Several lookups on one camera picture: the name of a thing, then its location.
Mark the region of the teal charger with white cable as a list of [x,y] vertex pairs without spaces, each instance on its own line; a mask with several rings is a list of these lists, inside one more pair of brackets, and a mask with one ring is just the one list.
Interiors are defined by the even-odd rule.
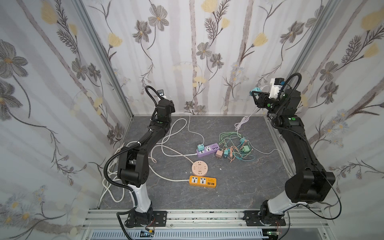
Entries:
[[199,144],[199,145],[197,145],[197,151],[198,151],[198,152],[204,151],[204,149],[205,149],[204,144]]

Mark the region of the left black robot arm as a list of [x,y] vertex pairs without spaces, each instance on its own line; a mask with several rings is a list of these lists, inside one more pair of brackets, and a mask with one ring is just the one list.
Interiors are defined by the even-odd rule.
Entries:
[[123,230],[153,224],[152,202],[146,186],[150,173],[149,153],[163,139],[171,128],[173,101],[164,97],[163,90],[145,87],[145,92],[155,104],[148,131],[129,147],[122,147],[110,157],[104,166],[104,177],[113,186],[129,191],[133,197],[133,208],[118,212],[117,218]]

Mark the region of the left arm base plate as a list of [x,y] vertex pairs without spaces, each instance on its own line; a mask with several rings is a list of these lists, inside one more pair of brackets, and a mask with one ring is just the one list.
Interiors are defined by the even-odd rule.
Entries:
[[165,227],[167,223],[167,211],[148,211],[147,213],[133,212],[128,215],[124,225],[133,227]]

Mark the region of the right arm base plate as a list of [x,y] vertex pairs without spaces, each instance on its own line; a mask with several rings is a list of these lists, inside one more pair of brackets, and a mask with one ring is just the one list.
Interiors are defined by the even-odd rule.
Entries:
[[287,225],[283,215],[262,214],[260,210],[244,211],[243,220],[247,227],[284,227]]

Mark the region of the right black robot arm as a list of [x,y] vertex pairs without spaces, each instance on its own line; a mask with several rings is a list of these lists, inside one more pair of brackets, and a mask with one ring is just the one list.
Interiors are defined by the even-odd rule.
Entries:
[[302,80],[300,73],[287,79],[271,80],[269,92],[251,91],[255,105],[266,109],[271,125],[286,141],[295,164],[295,174],[286,181],[284,191],[260,207],[259,220],[263,225],[277,223],[290,209],[322,202],[334,190],[336,177],[326,171],[316,157],[297,116],[301,92],[297,90]]

